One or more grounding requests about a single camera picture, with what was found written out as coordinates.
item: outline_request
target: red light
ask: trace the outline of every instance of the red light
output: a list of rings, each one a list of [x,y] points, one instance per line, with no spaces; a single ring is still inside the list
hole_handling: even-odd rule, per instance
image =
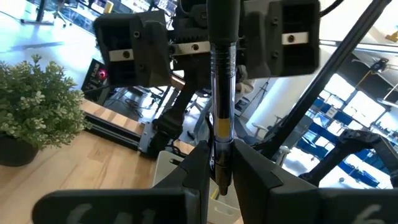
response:
[[[98,70],[98,78],[100,80],[105,80],[107,77],[108,77],[108,74],[106,73],[105,69]]]

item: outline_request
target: ceiling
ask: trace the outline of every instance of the ceiling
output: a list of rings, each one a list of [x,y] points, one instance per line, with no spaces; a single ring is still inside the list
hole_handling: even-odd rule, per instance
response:
[[[321,9],[328,7],[334,1],[321,0]],[[371,0],[343,1],[334,11],[321,19],[320,38],[324,40],[343,40],[371,2]],[[389,59],[388,69],[382,72],[380,76],[392,86],[398,84],[398,43],[385,39],[385,36],[398,31],[397,9],[398,1],[392,1],[361,41],[361,43],[377,45],[368,45],[367,47],[372,48],[370,51],[362,48],[353,52],[357,58],[368,66],[371,66],[380,58]]]

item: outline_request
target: floor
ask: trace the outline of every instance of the floor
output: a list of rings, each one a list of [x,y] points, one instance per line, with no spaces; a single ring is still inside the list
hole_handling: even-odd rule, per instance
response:
[[[12,2],[13,4],[0,5],[0,21],[2,21],[0,22],[0,39],[2,40],[0,60],[15,64],[22,60],[30,60],[32,54],[39,54],[42,56],[40,63],[42,66],[51,60],[64,66],[67,75],[77,83],[76,88],[80,88],[91,59],[101,60],[101,55],[95,48],[94,36],[78,26],[62,28],[60,21],[55,21],[54,26],[21,25],[18,18],[34,19],[36,6],[25,0],[12,0]],[[45,15],[45,19],[52,19],[52,15]],[[162,108],[157,113],[155,112],[157,105],[156,103],[151,105],[152,98],[148,96],[140,99],[140,107],[147,108],[147,110],[139,109],[142,115],[140,118],[137,113],[132,113],[131,109],[125,107],[123,104],[125,98],[134,98],[134,95],[125,94],[122,98],[118,98],[120,102],[112,103],[109,108],[132,119],[141,119],[141,121],[152,120],[162,112]],[[201,104],[205,103],[204,100],[200,99],[200,101]],[[199,111],[196,108],[186,114],[181,140],[190,140],[186,131],[193,129],[198,116]],[[284,168],[299,175],[311,170],[317,164],[317,161],[312,161],[311,158],[311,155],[293,149],[287,156]],[[380,174],[375,172],[374,176],[379,177]],[[340,183],[338,181],[340,177],[344,177],[346,180]],[[381,181],[383,185],[389,185],[389,180],[385,175],[381,176]],[[357,183],[337,167],[321,181],[321,187],[363,189],[366,186]]]

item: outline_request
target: desk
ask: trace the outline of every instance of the desk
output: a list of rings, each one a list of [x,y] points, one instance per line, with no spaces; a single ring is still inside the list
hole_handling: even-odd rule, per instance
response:
[[[90,101],[83,110],[142,133],[142,126],[125,116]],[[182,152],[192,146],[176,142]],[[30,223],[34,203],[58,189],[143,189],[152,184],[155,162],[140,153],[87,132],[70,146],[40,151],[24,167],[0,166],[0,223]]]

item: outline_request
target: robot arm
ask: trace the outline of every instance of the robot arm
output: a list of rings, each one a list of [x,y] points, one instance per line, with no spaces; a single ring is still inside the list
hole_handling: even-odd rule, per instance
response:
[[[363,149],[374,149],[376,151],[390,172],[392,186],[398,187],[398,153],[389,141],[379,134],[351,129],[347,129],[341,134],[335,148],[317,166],[310,172],[301,174],[300,177],[315,186],[319,186],[322,178],[345,157]]]

